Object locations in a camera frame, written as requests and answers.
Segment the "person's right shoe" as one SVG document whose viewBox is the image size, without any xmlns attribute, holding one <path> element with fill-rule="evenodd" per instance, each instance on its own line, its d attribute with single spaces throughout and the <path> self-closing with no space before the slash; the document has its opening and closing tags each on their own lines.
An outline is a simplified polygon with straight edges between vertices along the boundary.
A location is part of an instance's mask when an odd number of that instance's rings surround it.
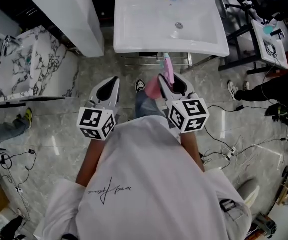
<svg viewBox="0 0 288 240">
<path fill-rule="evenodd" d="M 135 91 L 138 93 L 143 90 L 145 90 L 145 83 L 141 79 L 138 79 L 135 83 Z"/>
</svg>

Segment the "marble sink cabinet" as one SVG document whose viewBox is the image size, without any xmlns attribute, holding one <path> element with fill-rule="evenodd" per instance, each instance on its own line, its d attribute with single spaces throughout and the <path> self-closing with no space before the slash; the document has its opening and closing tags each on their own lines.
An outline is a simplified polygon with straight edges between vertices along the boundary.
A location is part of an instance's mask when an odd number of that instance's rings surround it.
<svg viewBox="0 0 288 240">
<path fill-rule="evenodd" d="M 78 74 L 77 56 L 42 26 L 7 36 L 0 55 L 0 103 L 75 98 Z"/>
</svg>

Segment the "white curved partition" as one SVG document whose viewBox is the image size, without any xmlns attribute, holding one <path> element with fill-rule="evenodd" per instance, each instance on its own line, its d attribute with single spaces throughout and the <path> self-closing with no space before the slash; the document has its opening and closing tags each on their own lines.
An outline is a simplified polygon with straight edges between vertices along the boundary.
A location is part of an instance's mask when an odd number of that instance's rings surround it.
<svg viewBox="0 0 288 240">
<path fill-rule="evenodd" d="M 92 0 L 32 0 L 87 58 L 104 55 L 104 38 Z"/>
</svg>

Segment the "gray chair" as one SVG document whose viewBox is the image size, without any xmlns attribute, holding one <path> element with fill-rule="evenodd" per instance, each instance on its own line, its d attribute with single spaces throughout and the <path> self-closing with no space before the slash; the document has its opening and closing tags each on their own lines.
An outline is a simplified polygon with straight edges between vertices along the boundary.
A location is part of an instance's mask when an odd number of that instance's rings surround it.
<svg viewBox="0 0 288 240">
<path fill-rule="evenodd" d="M 260 185 L 256 178 L 251 178 L 245 181 L 237 190 L 239 194 L 238 203 L 244 204 L 246 207 L 251 209 L 258 198 L 259 191 Z"/>
</svg>

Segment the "white power strip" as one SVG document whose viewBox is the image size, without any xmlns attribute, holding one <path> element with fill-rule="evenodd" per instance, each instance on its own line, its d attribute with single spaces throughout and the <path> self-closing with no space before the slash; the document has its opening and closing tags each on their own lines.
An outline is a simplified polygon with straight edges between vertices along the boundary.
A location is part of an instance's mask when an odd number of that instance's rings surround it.
<svg viewBox="0 0 288 240">
<path fill-rule="evenodd" d="M 234 156 L 236 152 L 237 152 L 237 149 L 235 146 L 232 148 L 224 147 L 221 151 L 222 155 L 226 157 L 227 159 L 230 159 L 232 156 Z"/>
</svg>

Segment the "pink spray bottle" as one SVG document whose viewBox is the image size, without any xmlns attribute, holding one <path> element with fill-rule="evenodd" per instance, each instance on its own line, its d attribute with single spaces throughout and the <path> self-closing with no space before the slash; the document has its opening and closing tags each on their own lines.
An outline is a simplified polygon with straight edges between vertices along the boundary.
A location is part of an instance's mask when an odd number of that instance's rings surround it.
<svg viewBox="0 0 288 240">
<path fill-rule="evenodd" d="M 163 54 L 163 61 L 161 63 L 163 68 L 162 75 L 165 77 L 166 82 L 172 85 L 174 84 L 174 71 L 170 56 L 167 52 Z M 145 86 L 145 93 L 151 99 L 159 99 L 161 97 L 161 91 L 158 82 L 158 75 L 154 76 Z"/>
</svg>

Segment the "person's right leg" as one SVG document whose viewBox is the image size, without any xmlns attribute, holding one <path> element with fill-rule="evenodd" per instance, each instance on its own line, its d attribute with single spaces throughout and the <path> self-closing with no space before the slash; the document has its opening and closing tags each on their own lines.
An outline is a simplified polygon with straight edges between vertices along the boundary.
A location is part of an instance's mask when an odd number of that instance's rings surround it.
<svg viewBox="0 0 288 240">
<path fill-rule="evenodd" d="M 147 116 L 166 118 L 158 108 L 156 101 L 148 97 L 144 90 L 140 90 L 136 93 L 135 97 L 135 118 L 138 119 Z"/>
</svg>

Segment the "person's white shirt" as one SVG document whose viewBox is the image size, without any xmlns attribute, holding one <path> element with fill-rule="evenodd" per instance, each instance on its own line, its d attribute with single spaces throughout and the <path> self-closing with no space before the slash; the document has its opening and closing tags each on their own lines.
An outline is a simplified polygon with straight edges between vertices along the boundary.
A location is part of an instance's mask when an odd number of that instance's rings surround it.
<svg viewBox="0 0 288 240">
<path fill-rule="evenodd" d="M 203 172 L 161 116 L 120 124 L 87 187 L 55 183 L 44 240 L 244 240 L 250 209 L 223 171 Z M 219 202 L 233 200 L 225 213 Z"/>
</svg>

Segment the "person's right forearm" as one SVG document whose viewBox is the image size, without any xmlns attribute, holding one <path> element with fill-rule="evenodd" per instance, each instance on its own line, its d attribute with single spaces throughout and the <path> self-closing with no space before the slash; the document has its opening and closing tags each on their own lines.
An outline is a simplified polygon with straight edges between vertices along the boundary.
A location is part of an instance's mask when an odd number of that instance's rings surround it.
<svg viewBox="0 0 288 240">
<path fill-rule="evenodd" d="M 188 152 L 191 158 L 195 161 L 198 167 L 205 172 L 203 162 L 198 150 L 196 136 L 193 132 L 183 133 L 180 135 L 180 142 L 182 147 Z"/>
</svg>

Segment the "white basin on black frame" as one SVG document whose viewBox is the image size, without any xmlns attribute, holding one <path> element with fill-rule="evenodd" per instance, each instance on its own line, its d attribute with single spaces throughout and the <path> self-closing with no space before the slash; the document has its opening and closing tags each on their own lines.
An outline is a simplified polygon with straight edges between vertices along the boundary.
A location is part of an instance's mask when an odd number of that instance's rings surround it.
<svg viewBox="0 0 288 240">
<path fill-rule="evenodd" d="M 249 9 L 251 5 L 225 4 L 224 6 L 225 9 L 237 8 L 243 10 L 245 12 L 246 24 L 226 37 L 227 42 L 236 47 L 238 60 L 225 63 L 221 65 L 218 70 L 222 72 L 250 63 L 254 64 L 254 69 L 247 71 L 248 75 L 264 73 L 270 70 L 288 70 L 286 53 L 282 41 L 275 39 L 270 34 L 265 34 L 262 24 L 253 19 L 249 19 Z M 238 43 L 238 37 L 246 33 L 250 33 L 254 49 L 252 55 L 243 57 L 242 50 Z"/>
</svg>

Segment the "white basin table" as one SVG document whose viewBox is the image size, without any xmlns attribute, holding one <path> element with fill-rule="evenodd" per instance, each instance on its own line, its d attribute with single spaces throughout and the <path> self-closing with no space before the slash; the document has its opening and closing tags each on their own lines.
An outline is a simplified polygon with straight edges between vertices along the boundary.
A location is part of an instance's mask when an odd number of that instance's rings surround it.
<svg viewBox="0 0 288 240">
<path fill-rule="evenodd" d="M 113 48 L 118 54 L 229 55 L 215 0 L 115 0 Z"/>
</svg>

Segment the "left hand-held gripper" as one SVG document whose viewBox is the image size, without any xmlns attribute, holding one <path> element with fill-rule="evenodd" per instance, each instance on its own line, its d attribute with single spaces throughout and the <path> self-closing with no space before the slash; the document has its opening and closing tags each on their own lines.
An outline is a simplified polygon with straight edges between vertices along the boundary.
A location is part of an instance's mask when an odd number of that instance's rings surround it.
<svg viewBox="0 0 288 240">
<path fill-rule="evenodd" d="M 120 79 L 117 76 L 107 78 L 97 84 L 84 107 L 80 107 L 77 128 L 84 137 L 105 141 L 116 126 L 119 101 Z"/>
</svg>

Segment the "person's left forearm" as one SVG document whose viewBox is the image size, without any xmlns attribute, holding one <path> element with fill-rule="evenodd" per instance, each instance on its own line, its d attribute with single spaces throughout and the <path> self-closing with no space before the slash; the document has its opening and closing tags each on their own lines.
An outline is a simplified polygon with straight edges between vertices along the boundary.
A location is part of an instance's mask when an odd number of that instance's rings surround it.
<svg viewBox="0 0 288 240">
<path fill-rule="evenodd" d="M 95 139 L 90 141 L 81 168 L 75 180 L 76 184 L 87 187 L 89 181 L 96 171 L 104 146 L 104 141 Z"/>
</svg>

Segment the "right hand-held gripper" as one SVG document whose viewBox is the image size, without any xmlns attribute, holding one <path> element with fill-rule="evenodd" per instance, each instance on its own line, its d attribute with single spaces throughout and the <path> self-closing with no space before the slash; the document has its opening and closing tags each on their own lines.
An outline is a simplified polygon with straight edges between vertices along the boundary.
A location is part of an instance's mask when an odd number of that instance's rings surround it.
<svg viewBox="0 0 288 240">
<path fill-rule="evenodd" d="M 204 99 L 195 93 L 193 85 L 181 74 L 174 73 L 174 83 L 158 75 L 162 97 L 169 108 L 168 119 L 181 134 L 200 131 L 204 128 L 209 112 Z"/>
</svg>

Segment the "chrome rack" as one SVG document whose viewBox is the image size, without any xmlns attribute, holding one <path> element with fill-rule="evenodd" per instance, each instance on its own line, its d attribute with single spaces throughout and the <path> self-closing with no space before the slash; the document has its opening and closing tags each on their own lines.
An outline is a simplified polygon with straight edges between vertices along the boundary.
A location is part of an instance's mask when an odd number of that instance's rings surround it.
<svg viewBox="0 0 288 240">
<path fill-rule="evenodd" d="M 191 54 L 182 52 L 140 52 L 122 54 L 121 58 L 126 67 L 162 66 L 165 54 L 168 54 L 174 67 L 185 69 L 192 66 Z"/>
</svg>

